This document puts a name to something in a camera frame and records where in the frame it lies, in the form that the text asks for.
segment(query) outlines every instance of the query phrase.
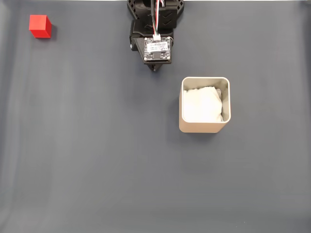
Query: white wire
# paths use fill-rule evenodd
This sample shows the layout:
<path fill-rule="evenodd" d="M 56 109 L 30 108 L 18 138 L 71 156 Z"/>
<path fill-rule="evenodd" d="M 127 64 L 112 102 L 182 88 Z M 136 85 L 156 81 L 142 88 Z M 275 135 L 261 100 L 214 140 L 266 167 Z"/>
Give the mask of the white wire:
<path fill-rule="evenodd" d="M 156 11 L 155 11 L 155 26 L 156 26 L 156 30 L 157 27 L 159 25 L 159 7 L 160 7 L 160 0 L 156 0 Z"/>

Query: container rim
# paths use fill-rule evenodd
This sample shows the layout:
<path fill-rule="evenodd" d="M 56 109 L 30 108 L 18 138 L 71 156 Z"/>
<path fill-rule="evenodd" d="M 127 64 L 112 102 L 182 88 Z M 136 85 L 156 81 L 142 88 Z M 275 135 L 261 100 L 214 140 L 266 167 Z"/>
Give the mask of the container rim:
<path fill-rule="evenodd" d="M 225 77 L 185 77 L 183 79 L 183 81 L 181 82 L 181 88 L 182 88 L 182 92 L 181 92 L 181 108 L 184 106 L 184 80 L 186 79 L 222 79 L 222 80 L 226 80 L 226 82 L 228 83 L 228 102 L 229 102 L 229 118 L 226 121 L 187 121 L 184 119 L 184 111 L 181 111 L 181 117 L 183 119 L 183 121 L 187 122 L 187 123 L 213 123 L 213 124 L 226 124 L 230 121 L 231 119 L 231 96 L 230 96 L 230 82 L 227 78 Z"/>

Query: connector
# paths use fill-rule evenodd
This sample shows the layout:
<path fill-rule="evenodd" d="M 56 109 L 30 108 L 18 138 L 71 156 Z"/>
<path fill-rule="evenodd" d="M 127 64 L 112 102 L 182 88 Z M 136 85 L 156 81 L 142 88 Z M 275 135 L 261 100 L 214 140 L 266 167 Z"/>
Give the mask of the connector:
<path fill-rule="evenodd" d="M 161 35 L 153 35 L 155 41 L 161 41 Z"/>

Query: circuit board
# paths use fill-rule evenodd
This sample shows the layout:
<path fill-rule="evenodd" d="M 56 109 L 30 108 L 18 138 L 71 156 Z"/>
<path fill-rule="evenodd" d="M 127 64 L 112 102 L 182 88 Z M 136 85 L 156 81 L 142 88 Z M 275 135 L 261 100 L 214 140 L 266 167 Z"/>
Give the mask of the circuit board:
<path fill-rule="evenodd" d="M 162 37 L 159 41 L 146 37 L 144 39 L 144 61 L 170 60 L 171 44 L 171 37 Z"/>

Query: beige container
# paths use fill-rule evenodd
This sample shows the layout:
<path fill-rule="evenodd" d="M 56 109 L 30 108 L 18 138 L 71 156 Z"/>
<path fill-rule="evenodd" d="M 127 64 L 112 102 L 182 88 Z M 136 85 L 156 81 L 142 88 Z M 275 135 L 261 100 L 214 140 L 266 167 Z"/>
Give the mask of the beige container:
<path fill-rule="evenodd" d="M 222 91 L 222 122 L 196 122 L 184 120 L 184 90 L 214 86 Z M 179 94 L 179 129 L 184 133 L 217 133 L 231 118 L 230 83 L 224 77 L 186 77 L 181 83 Z"/>

